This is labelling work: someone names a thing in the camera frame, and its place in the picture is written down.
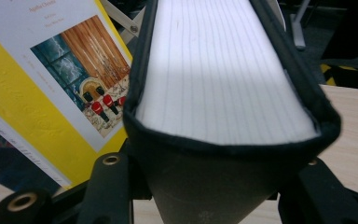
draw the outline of book spine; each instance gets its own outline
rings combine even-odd
[[[56,169],[43,155],[41,155],[31,144],[29,144],[21,135],[10,127],[3,119],[0,118],[0,134],[13,147],[21,152],[25,157],[32,161],[43,172],[50,176],[62,187],[71,185],[71,181]]]

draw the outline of brown curtain in illustration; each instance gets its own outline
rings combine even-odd
[[[107,89],[129,74],[129,65],[98,16],[64,31],[62,38],[89,75],[100,79]]]

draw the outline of yellow book cover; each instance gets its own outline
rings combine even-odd
[[[64,188],[127,137],[130,67],[98,0],[0,0],[0,134]]]

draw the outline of table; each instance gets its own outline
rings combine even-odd
[[[358,192],[358,90],[322,86],[327,97],[342,117],[338,140],[320,158],[341,183]],[[0,186],[0,201],[11,191]],[[265,201],[241,223],[281,223],[277,201]],[[160,224],[162,220],[154,201],[134,201],[135,223]]]

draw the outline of wooden table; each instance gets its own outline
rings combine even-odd
[[[342,117],[338,140],[320,158],[341,183],[358,192],[358,90],[323,86],[328,98]],[[11,191],[0,186],[0,201]],[[241,223],[281,223],[277,201],[265,201]],[[153,201],[134,201],[135,223],[159,224],[162,220]]]

